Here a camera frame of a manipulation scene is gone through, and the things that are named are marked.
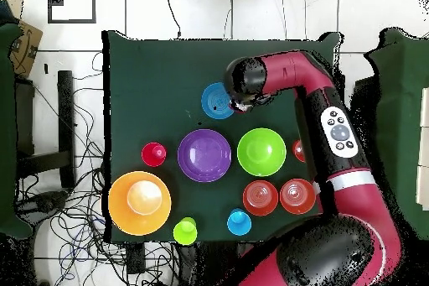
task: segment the cup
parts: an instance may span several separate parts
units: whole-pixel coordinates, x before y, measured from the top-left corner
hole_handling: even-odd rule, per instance
[[[182,246],[194,243],[197,233],[197,224],[192,217],[184,217],[173,229],[174,240]]]
[[[166,157],[166,148],[158,142],[150,142],[142,149],[142,160],[148,166],[157,167],[164,162]]]
[[[226,225],[232,234],[244,236],[251,229],[251,218],[242,209],[235,208],[231,211]]]
[[[161,189],[152,181],[138,181],[132,185],[127,194],[127,203],[139,215],[154,213],[163,202]]]

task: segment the light blue cup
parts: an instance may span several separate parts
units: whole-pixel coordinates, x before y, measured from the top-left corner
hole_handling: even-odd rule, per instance
[[[251,229],[251,218],[242,209],[231,211],[226,222],[230,232],[236,236],[244,236]]]

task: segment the cardboard box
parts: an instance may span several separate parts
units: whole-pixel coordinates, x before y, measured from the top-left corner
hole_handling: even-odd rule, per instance
[[[28,77],[33,67],[43,32],[22,20],[19,21],[19,27],[23,30],[23,35],[13,42],[10,60],[13,62],[16,74]]]

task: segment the red cup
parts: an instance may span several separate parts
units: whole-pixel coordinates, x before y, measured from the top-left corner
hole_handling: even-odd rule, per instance
[[[274,211],[278,203],[278,192],[273,184],[256,180],[248,184],[243,192],[243,204],[254,216],[266,216]]]
[[[316,201],[313,186],[304,179],[291,179],[280,190],[280,202],[287,212],[302,215],[309,212]]]
[[[145,164],[157,167],[161,165],[167,157],[165,147],[157,142],[150,142],[142,149],[142,160]]]
[[[292,145],[293,155],[300,161],[305,163],[304,152],[302,150],[301,140],[298,139]]]

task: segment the white floor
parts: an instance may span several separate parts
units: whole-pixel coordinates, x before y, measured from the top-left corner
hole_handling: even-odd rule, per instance
[[[325,32],[339,31],[344,36],[341,46],[340,69],[346,76],[346,93],[349,94],[356,80],[373,75],[370,63],[363,53],[379,43],[379,33],[388,27],[401,27],[409,34],[422,36],[429,31],[428,11],[424,0],[233,0],[233,27],[230,0],[170,0],[175,17],[181,27],[182,38],[226,39],[318,39]],[[76,78],[97,74],[102,64],[101,31],[115,29],[134,39],[173,39],[178,28],[173,21],[167,0],[96,0],[96,23],[48,24],[47,0],[24,0],[22,19],[44,31],[39,52],[30,79],[58,109],[56,83],[58,70],[72,70]],[[65,0],[63,7],[53,7],[53,18],[90,18],[91,0]],[[91,62],[96,55],[94,67]],[[45,74],[44,65],[49,73]],[[102,87],[102,75],[75,80],[75,89]],[[95,117],[90,138],[104,150],[102,91],[79,91],[75,103]],[[77,133],[85,137],[82,117],[75,116]],[[58,150],[58,118],[36,92],[34,98],[34,144],[36,153]],[[76,158],[83,154],[85,146],[76,139]],[[100,166],[101,159],[92,159]],[[85,159],[78,168],[78,176],[90,169]],[[33,177],[25,180],[31,185]],[[59,188],[57,171],[40,175],[34,192]],[[85,190],[90,185],[81,185]],[[67,224],[76,222],[65,220]],[[65,240],[70,237],[53,220],[53,229]],[[54,234],[45,221],[40,227],[35,248],[35,267],[39,279],[54,284],[61,275],[59,257],[71,258],[67,249],[59,255],[65,240]],[[94,267],[85,257],[71,269],[78,273],[74,279],[65,280],[60,286],[82,286],[83,278]],[[116,276],[110,264],[97,266],[93,279],[85,286],[125,286]]]

